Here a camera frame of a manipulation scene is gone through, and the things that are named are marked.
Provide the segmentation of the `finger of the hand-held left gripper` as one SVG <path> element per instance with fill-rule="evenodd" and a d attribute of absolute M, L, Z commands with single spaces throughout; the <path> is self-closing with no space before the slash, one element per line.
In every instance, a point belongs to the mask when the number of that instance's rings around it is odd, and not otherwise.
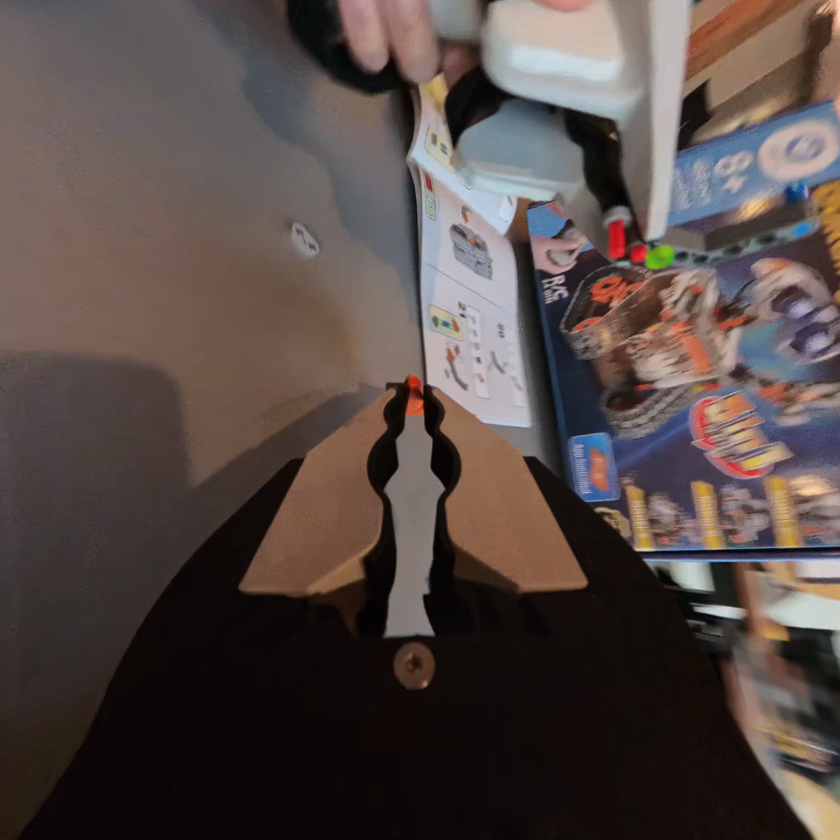
<path fill-rule="evenodd" d="M 679 118 L 686 81 L 690 1 L 621 1 L 616 15 L 633 94 L 619 125 L 623 177 L 642 239 L 668 224 Z"/>

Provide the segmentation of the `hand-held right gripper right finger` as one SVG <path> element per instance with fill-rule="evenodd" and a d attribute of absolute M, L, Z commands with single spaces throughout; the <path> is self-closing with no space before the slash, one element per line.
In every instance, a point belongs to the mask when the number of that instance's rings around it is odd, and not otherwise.
<path fill-rule="evenodd" d="M 475 634 L 523 599 L 584 592 L 585 571 L 519 449 L 431 385 L 423 410 L 440 485 L 423 598 L 434 634 Z"/>

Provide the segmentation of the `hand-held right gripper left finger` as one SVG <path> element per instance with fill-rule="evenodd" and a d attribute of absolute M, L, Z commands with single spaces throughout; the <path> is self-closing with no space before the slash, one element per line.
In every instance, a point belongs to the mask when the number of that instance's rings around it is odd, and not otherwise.
<path fill-rule="evenodd" d="M 382 636 L 396 577 L 386 486 L 399 467 L 401 387 L 302 460 L 239 590 L 335 608 L 352 634 Z"/>

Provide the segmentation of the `grey bent toy beam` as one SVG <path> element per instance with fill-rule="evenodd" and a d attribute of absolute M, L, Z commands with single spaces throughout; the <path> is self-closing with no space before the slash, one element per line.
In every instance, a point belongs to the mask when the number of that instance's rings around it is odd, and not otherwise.
<path fill-rule="evenodd" d="M 781 193 L 670 226 L 653 244 L 630 249 L 620 264 L 652 271 L 713 266 L 809 237 L 819 227 L 811 192 L 805 182 L 793 182 Z"/>

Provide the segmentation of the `grey desk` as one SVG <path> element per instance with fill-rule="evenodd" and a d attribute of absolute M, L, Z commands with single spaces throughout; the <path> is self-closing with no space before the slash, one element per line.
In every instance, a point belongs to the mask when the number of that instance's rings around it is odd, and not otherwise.
<path fill-rule="evenodd" d="M 283 2 L 2 2 L 2 838 L 153 604 L 424 372 L 410 103 Z M 320 256 L 300 257 L 294 222 Z"/>

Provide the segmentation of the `person's left hand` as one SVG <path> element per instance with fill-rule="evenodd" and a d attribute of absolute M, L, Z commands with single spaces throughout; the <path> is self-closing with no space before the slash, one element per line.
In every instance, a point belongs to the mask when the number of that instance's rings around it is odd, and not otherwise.
<path fill-rule="evenodd" d="M 448 87 L 480 65 L 471 45 L 439 39 L 426 1 L 338 1 L 343 42 L 353 62 L 373 74 L 394 62 L 419 86 L 439 75 Z"/>

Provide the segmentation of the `blue toy robot box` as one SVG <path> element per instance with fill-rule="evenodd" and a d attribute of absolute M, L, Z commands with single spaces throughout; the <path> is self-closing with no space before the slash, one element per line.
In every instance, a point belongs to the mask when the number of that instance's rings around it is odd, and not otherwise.
<path fill-rule="evenodd" d="M 528 210 L 568 477 L 636 551 L 838 557 L 838 173 L 833 100 L 679 152 L 669 227 L 812 190 L 813 235 L 713 266 L 621 265 Z"/>

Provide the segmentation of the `open white instruction manual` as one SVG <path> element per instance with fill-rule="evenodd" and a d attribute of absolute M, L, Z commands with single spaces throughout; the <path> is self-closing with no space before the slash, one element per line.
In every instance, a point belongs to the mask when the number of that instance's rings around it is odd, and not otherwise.
<path fill-rule="evenodd" d="M 507 233 L 517 203 L 468 187 L 455 169 L 445 77 L 412 92 L 406 163 L 416 195 L 427 383 L 486 424 L 532 425 L 522 369 L 518 267 Z"/>

